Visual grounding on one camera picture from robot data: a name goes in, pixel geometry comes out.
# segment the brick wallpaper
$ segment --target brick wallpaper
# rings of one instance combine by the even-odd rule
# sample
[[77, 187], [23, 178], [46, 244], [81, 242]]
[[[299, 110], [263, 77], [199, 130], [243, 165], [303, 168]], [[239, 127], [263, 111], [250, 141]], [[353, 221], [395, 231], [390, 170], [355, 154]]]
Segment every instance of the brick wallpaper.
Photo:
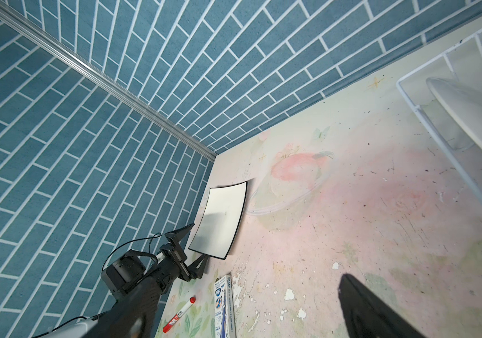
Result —
[[0, 22], [0, 337], [109, 309], [105, 257], [194, 220], [211, 167]]
[[217, 153], [482, 13], [482, 0], [4, 0]]

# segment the wall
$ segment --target wall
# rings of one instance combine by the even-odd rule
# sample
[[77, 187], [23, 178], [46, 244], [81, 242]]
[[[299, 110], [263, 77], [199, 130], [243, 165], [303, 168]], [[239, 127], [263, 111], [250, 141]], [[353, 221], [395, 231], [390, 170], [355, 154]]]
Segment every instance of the wall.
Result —
[[[346, 338], [345, 273], [426, 337], [482, 337], [482, 207], [395, 87], [481, 27], [482, 18], [219, 154], [209, 185], [250, 179], [250, 200], [226, 260], [173, 285], [161, 326], [197, 301], [156, 337], [214, 337], [213, 283], [231, 274], [237, 338]], [[482, 152], [460, 154], [482, 187]]]
[[0, 23], [0, 337], [109, 309], [106, 256], [194, 220], [211, 166]]
[[482, 0], [6, 0], [224, 152], [482, 13]]

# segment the whiteboard marker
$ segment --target whiteboard marker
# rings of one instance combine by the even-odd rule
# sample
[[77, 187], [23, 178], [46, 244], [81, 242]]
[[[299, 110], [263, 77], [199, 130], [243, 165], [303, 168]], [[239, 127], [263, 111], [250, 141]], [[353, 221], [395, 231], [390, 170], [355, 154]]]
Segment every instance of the whiteboard marker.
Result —
[[190, 309], [190, 307], [192, 306], [192, 304], [194, 304], [195, 301], [196, 297], [191, 297], [190, 301], [186, 302], [186, 304], [179, 310], [179, 312], [177, 312], [177, 314], [173, 316], [171, 321], [166, 324], [166, 326], [162, 329], [162, 332], [168, 332], [170, 328], [172, 328], [172, 326], [177, 323], [179, 318], [181, 318]]

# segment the wire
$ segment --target wire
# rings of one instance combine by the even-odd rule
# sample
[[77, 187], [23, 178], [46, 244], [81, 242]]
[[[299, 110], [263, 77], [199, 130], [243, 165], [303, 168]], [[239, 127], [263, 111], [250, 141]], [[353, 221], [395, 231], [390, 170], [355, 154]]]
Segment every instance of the wire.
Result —
[[108, 259], [111, 257], [111, 255], [113, 255], [114, 252], [116, 252], [118, 249], [120, 249], [121, 247], [127, 245], [128, 243], [132, 243], [132, 242], [135, 242], [135, 241], [143, 241], [143, 240], [150, 240], [149, 241], [149, 253], [151, 253], [151, 242], [154, 240], [154, 239], [157, 239], [159, 237], [161, 237], [162, 234], [161, 233], [158, 233], [152, 237], [145, 237], [145, 238], [142, 238], [142, 239], [135, 239], [135, 240], [131, 240], [131, 241], [128, 241], [124, 244], [121, 244], [120, 246], [116, 247], [114, 251], [112, 251], [108, 257], [106, 257], [106, 260], [104, 260], [104, 264], [102, 264], [102, 271], [104, 271], [104, 265], [106, 265], [106, 262], [108, 261]]
[[53, 331], [57, 330], [58, 328], [62, 327], [63, 325], [66, 325], [66, 324], [68, 324], [68, 323], [70, 323], [71, 321], [76, 320], [76, 319], [87, 319], [87, 318], [86, 318], [86, 317], [83, 317], [83, 316], [74, 317], [74, 318], [72, 318], [71, 320], [68, 320], [68, 321], [62, 323], [61, 325], [59, 325], [58, 327], [52, 329], [50, 332], [42, 333], [42, 334], [39, 334], [38, 336], [34, 336], [34, 337], [31, 337], [31, 338], [38, 338], [38, 337], [42, 337], [42, 336], [45, 336], [45, 335], [47, 335], [47, 334], [50, 334], [50, 333], [52, 333]]

